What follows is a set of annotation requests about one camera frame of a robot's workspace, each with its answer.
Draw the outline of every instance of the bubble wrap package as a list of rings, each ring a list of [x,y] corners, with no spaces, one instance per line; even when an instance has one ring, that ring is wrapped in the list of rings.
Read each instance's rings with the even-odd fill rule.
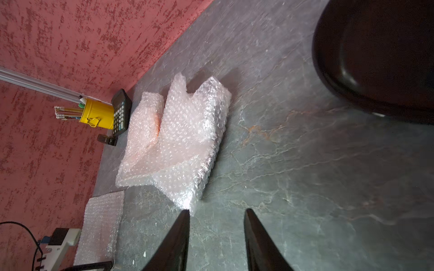
[[[185,77],[179,73],[172,81],[158,134],[154,127],[159,124],[162,100],[144,93],[130,120],[116,185],[154,185],[177,207],[194,212],[214,166],[230,98],[214,77],[188,94]],[[148,104],[152,109],[145,110]]]
[[[90,198],[74,265],[112,261],[124,205],[124,191]]]

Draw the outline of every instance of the red stucco wall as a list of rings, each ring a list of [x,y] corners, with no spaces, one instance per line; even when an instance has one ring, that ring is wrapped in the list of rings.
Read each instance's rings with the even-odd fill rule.
[[[57,120],[55,105],[72,103],[0,81],[0,221],[21,222],[36,238],[81,228],[103,148],[96,137],[106,132]],[[34,251],[25,230],[0,226],[0,270],[30,270]]]
[[[2,0],[0,66],[110,101],[212,0]]]

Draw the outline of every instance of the black chair seat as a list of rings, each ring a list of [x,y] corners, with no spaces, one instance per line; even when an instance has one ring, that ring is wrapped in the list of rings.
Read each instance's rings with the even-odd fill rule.
[[[331,0],[312,59],[328,89],[359,108],[434,123],[434,1]]]

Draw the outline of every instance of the yellow metal cup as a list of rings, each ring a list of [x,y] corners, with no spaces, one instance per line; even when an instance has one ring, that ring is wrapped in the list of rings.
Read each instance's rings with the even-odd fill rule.
[[[80,122],[113,130],[114,113],[113,106],[88,98]]]

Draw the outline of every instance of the gray marble countertop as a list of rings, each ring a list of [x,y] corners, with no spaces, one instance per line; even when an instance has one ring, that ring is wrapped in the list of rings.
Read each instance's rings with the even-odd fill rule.
[[[297,271],[434,270],[434,127],[327,91],[311,59],[326,4],[215,0],[133,88],[133,108],[178,72],[190,91],[214,75],[233,94],[187,270],[247,270],[246,208]],[[104,148],[95,196],[119,190],[126,137]],[[141,270],[179,212],[152,186],[126,189],[114,270]]]

